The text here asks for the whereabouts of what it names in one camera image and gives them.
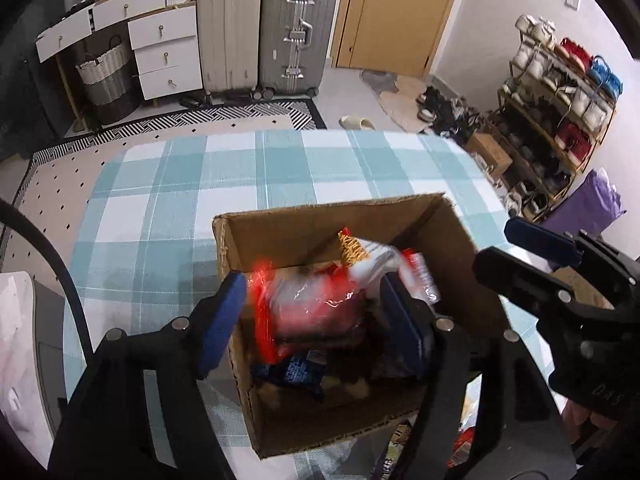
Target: wooden door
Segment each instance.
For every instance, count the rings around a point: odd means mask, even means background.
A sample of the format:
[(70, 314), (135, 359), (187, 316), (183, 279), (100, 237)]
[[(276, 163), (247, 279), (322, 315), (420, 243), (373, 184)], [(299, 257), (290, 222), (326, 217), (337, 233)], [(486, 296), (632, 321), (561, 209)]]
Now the wooden door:
[(349, 0), (337, 66), (421, 78), (449, 9), (450, 0)]

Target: wicker laundry basket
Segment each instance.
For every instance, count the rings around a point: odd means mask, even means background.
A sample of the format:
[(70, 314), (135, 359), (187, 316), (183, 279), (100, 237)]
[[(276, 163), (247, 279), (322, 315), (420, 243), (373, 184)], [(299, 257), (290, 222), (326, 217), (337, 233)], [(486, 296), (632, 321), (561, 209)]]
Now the wicker laundry basket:
[(132, 113), (142, 102), (140, 83), (134, 79), (133, 52), (128, 44), (120, 43), (76, 68), (89, 101), (94, 104), (100, 124), (111, 124)]

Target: light switch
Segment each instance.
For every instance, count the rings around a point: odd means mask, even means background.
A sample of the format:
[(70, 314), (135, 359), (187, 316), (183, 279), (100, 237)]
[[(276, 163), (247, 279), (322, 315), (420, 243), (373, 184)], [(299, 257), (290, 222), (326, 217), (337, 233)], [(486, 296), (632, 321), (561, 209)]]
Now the light switch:
[(580, 0), (566, 0), (564, 4), (567, 7), (571, 7), (573, 10), (578, 10), (580, 8)]

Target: blue and white checkered cloth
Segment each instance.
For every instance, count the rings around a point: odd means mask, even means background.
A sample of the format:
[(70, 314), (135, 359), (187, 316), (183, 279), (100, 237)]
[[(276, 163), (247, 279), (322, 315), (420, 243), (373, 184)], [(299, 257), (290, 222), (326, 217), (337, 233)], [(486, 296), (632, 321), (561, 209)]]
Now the blue and white checkered cloth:
[[(505, 240), (508, 216), (475, 162), (438, 137), (265, 131), (135, 146), (102, 170), (72, 257), (70, 272), (94, 348), (114, 326), (130, 334), (158, 330), (176, 316), (187, 316), (198, 300), (216, 291), (215, 215), (432, 192), (444, 192), (455, 204), (479, 249), (497, 246), (527, 259)], [(514, 330), (548, 377), (550, 353), (535, 332), (534, 318), (506, 307)], [(84, 363), (68, 306), (64, 330), (70, 397)], [(171, 463), (153, 375), (146, 381), (158, 456)], [(238, 478), (369, 477), (377, 457), (368, 437), (259, 461), (250, 448), (228, 365), (214, 371), (200, 389)], [(342, 469), (347, 457), (349, 472)]]

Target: suitcase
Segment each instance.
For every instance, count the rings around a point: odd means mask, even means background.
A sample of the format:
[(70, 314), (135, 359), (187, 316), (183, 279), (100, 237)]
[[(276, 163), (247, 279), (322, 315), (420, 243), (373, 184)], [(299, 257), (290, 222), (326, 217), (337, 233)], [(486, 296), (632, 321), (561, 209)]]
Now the suitcase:
[(260, 0), (196, 0), (202, 83), (207, 92), (258, 85)]
[(336, 0), (262, 0), (260, 85), (275, 92), (318, 94)]

